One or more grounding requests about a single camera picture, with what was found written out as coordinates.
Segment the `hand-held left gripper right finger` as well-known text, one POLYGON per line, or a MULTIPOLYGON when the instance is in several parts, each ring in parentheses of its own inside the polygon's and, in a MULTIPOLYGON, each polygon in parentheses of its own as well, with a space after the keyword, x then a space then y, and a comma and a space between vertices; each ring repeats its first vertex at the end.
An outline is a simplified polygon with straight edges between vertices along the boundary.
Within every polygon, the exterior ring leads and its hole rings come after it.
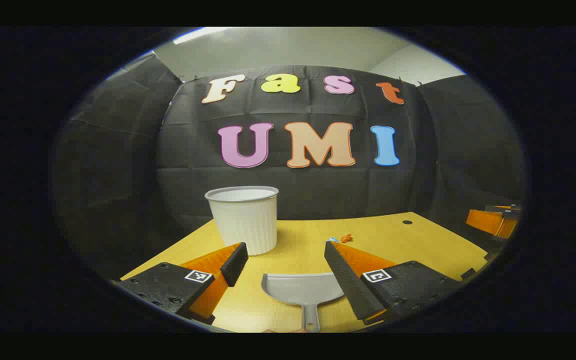
POLYGON ((355 317, 365 325, 411 317, 462 284, 416 260, 395 263, 335 241, 326 242, 324 258, 355 317))

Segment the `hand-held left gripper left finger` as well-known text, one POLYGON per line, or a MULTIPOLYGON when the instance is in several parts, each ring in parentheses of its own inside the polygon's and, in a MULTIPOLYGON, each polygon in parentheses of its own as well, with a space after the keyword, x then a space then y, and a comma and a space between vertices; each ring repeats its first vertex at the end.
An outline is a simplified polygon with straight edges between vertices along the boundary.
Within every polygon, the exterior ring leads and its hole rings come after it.
POLYGON ((167 312, 211 325, 248 259, 246 243, 236 243, 183 264, 160 262, 114 284, 167 312))

